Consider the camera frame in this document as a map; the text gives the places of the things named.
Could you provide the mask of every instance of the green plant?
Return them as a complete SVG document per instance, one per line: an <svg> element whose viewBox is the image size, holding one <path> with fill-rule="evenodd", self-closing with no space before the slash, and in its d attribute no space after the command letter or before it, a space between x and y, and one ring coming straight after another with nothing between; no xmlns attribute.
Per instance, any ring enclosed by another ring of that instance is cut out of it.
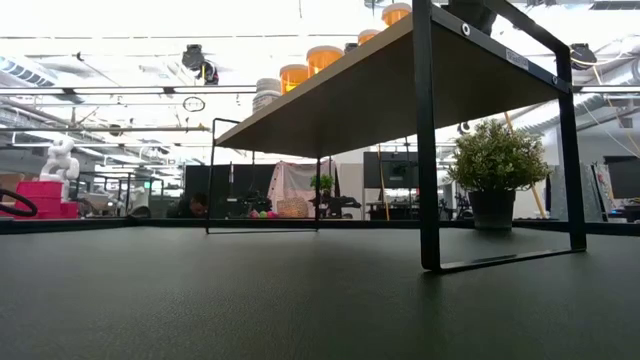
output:
<svg viewBox="0 0 640 360"><path fill-rule="evenodd" d="M315 189L316 187L316 176L311 178L311 187ZM331 191L333 187L333 178L329 175L320 175L320 190L328 190Z"/></svg>
<svg viewBox="0 0 640 360"><path fill-rule="evenodd" d="M456 145L456 163L448 175L467 190L526 189L549 173L540 138L511 132L496 120L479 124L475 133L458 138Z"/></svg>

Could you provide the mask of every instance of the wooden pole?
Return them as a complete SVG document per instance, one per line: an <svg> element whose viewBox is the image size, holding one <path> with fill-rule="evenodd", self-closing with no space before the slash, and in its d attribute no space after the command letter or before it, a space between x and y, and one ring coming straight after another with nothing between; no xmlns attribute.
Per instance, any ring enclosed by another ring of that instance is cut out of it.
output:
<svg viewBox="0 0 640 360"><path fill-rule="evenodd" d="M507 126L509 127L509 131L513 132L513 124L511 124L511 117L508 112L504 113L505 119L507 119ZM536 205L538 205L538 211L540 212L540 216L543 219L547 218L547 212L544 210L542 206L542 201L540 201L540 196L538 195L538 190L536 190L536 184L531 184L531 192L533 193L534 199L536 199Z"/></svg>

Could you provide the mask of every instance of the potted plant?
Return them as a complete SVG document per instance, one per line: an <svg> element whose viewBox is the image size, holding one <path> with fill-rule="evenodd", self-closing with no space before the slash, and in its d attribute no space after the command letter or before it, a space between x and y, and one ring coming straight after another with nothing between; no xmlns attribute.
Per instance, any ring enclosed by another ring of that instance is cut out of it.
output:
<svg viewBox="0 0 640 360"><path fill-rule="evenodd" d="M311 188L316 188L316 179L314 176L311 178ZM323 198L331 197L331 189L333 188L333 178L329 175L320 175L320 193Z"/></svg>
<svg viewBox="0 0 640 360"><path fill-rule="evenodd" d="M515 191L549 173L540 138L491 120L458 138L456 145L456 163L448 175L469 191L476 229L510 230Z"/></svg>

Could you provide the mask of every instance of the wooden tabletop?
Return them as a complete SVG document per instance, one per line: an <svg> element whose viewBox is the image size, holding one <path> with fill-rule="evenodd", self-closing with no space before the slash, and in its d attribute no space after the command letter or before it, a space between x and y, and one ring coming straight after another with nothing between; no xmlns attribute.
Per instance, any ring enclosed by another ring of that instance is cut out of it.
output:
<svg viewBox="0 0 640 360"><path fill-rule="evenodd" d="M463 35L462 24L434 7L437 128L557 97L552 74L476 29ZM410 15L223 134L218 145L315 158L415 134L412 29Z"/></svg>

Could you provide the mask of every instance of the person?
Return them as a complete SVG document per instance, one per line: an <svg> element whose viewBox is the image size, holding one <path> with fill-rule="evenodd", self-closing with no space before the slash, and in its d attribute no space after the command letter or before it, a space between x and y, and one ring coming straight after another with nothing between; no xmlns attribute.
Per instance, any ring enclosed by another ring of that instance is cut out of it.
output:
<svg viewBox="0 0 640 360"><path fill-rule="evenodd" d="M195 193L190 200L182 199L167 210L167 217L174 219L201 218L207 214L207 195Z"/></svg>

